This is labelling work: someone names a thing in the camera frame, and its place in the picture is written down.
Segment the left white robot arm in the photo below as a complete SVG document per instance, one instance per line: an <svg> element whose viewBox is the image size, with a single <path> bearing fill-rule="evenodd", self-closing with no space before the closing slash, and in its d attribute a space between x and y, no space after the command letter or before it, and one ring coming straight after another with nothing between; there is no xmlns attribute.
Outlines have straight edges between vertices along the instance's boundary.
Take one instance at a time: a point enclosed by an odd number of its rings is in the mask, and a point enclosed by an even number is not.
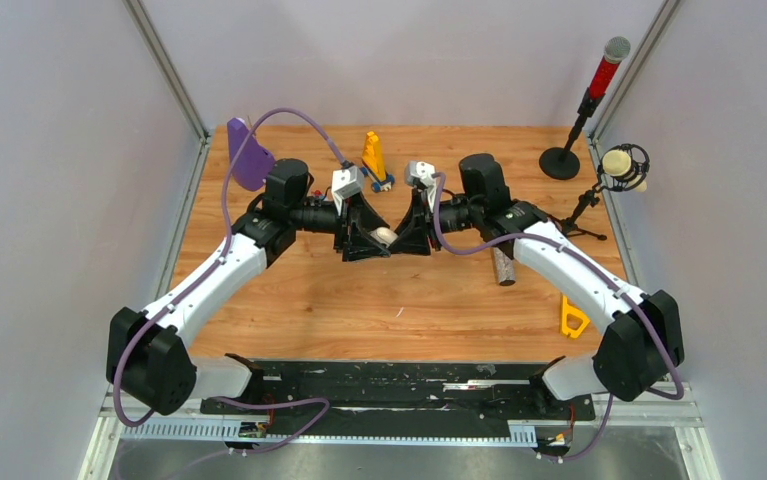
<svg viewBox="0 0 767 480"><path fill-rule="evenodd" d="M257 411L265 386L252 365L228 355L198 364L188 348L214 314L247 282L262 274L296 240L300 230L343 239L363 199L364 177L351 165L332 175L331 200L310 195L314 178L305 162L281 159L263 191L230 227L230 235L169 293L140 310L124 307L110 322L107 377L113 405L126 425L123 394L151 414L170 415L191 398L227 397L242 413Z"/></svg>

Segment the white earbud charging case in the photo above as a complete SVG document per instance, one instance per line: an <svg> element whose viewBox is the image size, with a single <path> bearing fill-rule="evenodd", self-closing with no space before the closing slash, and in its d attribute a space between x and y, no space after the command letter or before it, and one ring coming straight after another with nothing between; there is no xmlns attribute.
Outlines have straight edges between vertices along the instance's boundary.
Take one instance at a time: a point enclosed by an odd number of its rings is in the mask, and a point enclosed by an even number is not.
<svg viewBox="0 0 767 480"><path fill-rule="evenodd" d="M386 248L391 246L398 238L398 234L388 227L378 227L372 233L371 236L383 244Z"/></svg>

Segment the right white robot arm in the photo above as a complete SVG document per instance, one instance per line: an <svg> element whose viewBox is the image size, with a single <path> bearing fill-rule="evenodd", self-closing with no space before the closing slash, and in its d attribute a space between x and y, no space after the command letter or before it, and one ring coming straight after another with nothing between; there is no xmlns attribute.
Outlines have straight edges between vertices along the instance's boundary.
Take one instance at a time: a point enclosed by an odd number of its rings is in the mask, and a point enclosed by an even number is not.
<svg viewBox="0 0 767 480"><path fill-rule="evenodd" d="M428 208L432 247L467 256L498 248L546 279L583 311L601 335L598 348L553 360L536 376L530 403L555 417L582 395L608 393L630 402L644 393L670 400L685 394L677 372L684 360L676 299L647 293L578 248L541 209L512 199L501 165L488 153L459 163L463 192L444 201L445 173L411 161L405 182Z"/></svg>

